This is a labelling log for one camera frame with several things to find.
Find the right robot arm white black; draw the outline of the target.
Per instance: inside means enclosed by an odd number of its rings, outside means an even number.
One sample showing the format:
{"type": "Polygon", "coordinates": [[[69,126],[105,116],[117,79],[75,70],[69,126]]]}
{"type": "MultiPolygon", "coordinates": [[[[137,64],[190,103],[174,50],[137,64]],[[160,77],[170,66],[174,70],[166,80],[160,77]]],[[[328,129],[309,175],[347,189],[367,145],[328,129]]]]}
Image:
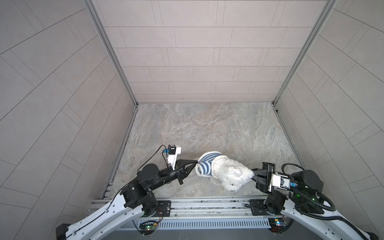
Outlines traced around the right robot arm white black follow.
{"type": "Polygon", "coordinates": [[[282,233],[293,222],[311,230],[324,240],[377,240],[375,233],[365,232],[337,211],[334,202],[322,193],[324,183],[312,170],[301,168],[299,172],[276,171],[275,164],[263,163],[262,168],[253,169],[256,188],[267,194],[263,203],[250,201],[250,209],[266,211],[274,216],[270,219],[271,231],[282,233]]]}

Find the blue white striped sweater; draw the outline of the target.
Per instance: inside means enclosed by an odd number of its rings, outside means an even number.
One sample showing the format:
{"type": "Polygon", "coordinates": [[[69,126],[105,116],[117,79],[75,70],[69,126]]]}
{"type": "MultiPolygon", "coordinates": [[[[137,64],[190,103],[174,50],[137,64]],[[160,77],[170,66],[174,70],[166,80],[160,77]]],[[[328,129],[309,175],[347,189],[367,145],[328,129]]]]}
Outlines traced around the blue white striped sweater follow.
{"type": "Polygon", "coordinates": [[[204,153],[199,159],[195,166],[196,173],[199,177],[211,178],[213,167],[212,162],[215,158],[222,156],[223,154],[217,151],[204,153]]]}

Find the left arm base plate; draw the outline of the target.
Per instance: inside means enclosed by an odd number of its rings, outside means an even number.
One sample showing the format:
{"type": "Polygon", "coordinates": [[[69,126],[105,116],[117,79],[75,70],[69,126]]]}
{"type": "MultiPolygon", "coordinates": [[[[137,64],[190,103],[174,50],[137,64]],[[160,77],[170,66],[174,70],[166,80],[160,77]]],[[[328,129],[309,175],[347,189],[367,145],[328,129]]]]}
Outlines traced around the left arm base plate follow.
{"type": "Polygon", "coordinates": [[[155,211],[151,214],[144,213],[144,218],[159,218],[159,217],[169,217],[171,214],[171,204],[172,202],[167,201],[158,201],[158,206],[155,211]]]}

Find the white teddy bear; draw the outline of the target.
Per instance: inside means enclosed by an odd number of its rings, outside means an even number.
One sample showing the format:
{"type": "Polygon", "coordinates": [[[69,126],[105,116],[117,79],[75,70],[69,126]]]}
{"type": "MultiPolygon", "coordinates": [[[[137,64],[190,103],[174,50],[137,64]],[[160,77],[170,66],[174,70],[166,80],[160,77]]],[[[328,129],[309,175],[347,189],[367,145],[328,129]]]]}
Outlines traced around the white teddy bear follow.
{"type": "Polygon", "coordinates": [[[213,178],[220,181],[222,186],[228,191],[238,191],[254,175],[254,172],[245,165],[227,156],[218,156],[212,161],[213,178]]]}

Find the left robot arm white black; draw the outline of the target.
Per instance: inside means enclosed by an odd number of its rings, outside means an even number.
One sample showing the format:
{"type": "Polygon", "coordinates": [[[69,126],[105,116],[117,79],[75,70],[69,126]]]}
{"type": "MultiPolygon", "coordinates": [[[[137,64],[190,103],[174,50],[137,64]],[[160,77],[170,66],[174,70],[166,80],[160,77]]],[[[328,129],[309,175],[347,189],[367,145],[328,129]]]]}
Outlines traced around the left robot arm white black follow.
{"type": "Polygon", "coordinates": [[[101,240],[125,223],[152,215],[158,206],[154,190],[183,180],[195,168],[196,160],[177,160],[174,168],[160,170],[147,164],[115,197],[93,214],[75,224],[61,224],[56,228],[57,240],[101,240]]]}

